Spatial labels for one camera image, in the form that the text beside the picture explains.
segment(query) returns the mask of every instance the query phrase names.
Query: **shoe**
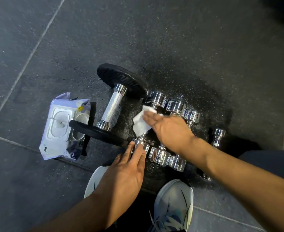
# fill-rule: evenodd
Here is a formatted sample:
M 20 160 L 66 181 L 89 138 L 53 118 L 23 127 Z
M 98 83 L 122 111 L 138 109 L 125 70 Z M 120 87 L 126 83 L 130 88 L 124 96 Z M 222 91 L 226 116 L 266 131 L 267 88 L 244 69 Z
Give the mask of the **shoe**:
M 100 166 L 94 171 L 94 173 L 90 177 L 90 180 L 86 186 L 84 199 L 90 196 L 90 194 L 93 193 L 93 191 L 97 188 L 102 176 L 105 174 L 108 168 L 109 166 L 107 167 Z
M 193 211 L 194 192 L 179 179 L 161 188 L 154 204 L 154 219 L 149 232 L 187 231 Z

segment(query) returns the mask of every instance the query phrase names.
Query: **hand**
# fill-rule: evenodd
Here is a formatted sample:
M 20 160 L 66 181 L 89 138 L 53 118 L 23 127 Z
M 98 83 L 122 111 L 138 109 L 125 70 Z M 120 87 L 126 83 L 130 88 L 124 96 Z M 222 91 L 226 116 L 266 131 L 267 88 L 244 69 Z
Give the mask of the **hand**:
M 156 113 L 145 111 L 144 121 L 155 131 L 158 139 L 171 151 L 183 155 L 184 147 L 195 138 L 181 117 L 161 116 Z
M 130 207 L 141 189 L 146 154 L 140 144 L 130 158 L 134 145 L 130 142 L 126 152 L 116 157 L 91 194 L 103 203 L 102 207 L 107 207 L 105 229 Z

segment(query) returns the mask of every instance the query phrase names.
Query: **white wipe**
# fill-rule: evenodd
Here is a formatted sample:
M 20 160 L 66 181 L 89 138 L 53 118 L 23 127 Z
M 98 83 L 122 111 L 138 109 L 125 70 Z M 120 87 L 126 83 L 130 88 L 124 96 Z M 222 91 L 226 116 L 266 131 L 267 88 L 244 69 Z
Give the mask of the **white wipe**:
M 157 113 L 156 109 L 152 107 L 142 106 L 142 111 L 133 118 L 134 125 L 132 129 L 137 137 L 141 136 L 143 133 L 149 131 L 152 128 L 142 118 L 142 116 L 144 115 L 144 111 L 151 111 L 153 113 Z

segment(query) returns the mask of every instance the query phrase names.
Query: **small chrome dumbbell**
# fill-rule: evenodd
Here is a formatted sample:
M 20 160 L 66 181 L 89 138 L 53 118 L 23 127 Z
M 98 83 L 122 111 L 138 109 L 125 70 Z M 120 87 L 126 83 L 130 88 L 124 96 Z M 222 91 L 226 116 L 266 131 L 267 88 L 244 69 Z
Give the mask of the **small chrome dumbbell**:
M 193 124 L 198 124 L 200 114 L 193 109 L 186 109 L 183 117 L 187 120 L 187 126 L 191 129 Z M 179 172 L 183 172 L 186 166 L 186 160 L 182 159 L 179 155 L 171 155 L 168 158 L 167 165 Z
M 214 139 L 212 141 L 212 146 L 216 149 L 218 149 L 220 147 L 220 142 L 222 140 L 222 138 L 226 135 L 226 131 L 223 129 L 216 129 L 214 132 Z M 202 172 L 200 174 L 201 177 L 203 177 L 204 179 L 211 181 L 212 178 L 210 178 L 206 173 Z
M 186 109 L 186 104 L 180 100 L 171 99 L 167 103 L 166 110 L 170 112 L 172 116 L 180 116 L 183 117 Z M 149 152 L 148 158 L 163 167 L 167 166 L 167 161 L 170 157 L 170 153 L 166 151 L 166 147 L 164 144 L 160 143 L 159 147 L 152 147 Z
M 167 97 L 163 93 L 159 91 L 155 91 L 155 90 L 151 91 L 145 100 L 146 105 L 154 109 L 157 109 L 158 107 L 164 108 L 166 102 L 167 102 Z M 132 140 L 135 142 L 135 148 L 138 146 L 139 143 L 142 144 L 143 149 L 145 150 L 145 153 L 147 154 L 150 145 L 149 143 L 145 142 L 146 135 L 147 135 L 147 132 L 143 133 L 141 136 L 138 136 L 137 138 L 133 138 Z

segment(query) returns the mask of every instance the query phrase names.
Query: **person's right arm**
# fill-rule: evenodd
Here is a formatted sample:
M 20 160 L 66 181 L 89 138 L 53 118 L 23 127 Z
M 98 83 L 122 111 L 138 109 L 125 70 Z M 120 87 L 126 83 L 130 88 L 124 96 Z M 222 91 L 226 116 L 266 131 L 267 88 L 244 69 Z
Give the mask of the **person's right arm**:
M 230 156 L 193 135 L 180 117 L 145 112 L 171 151 L 224 185 L 267 231 L 284 231 L 284 179 Z

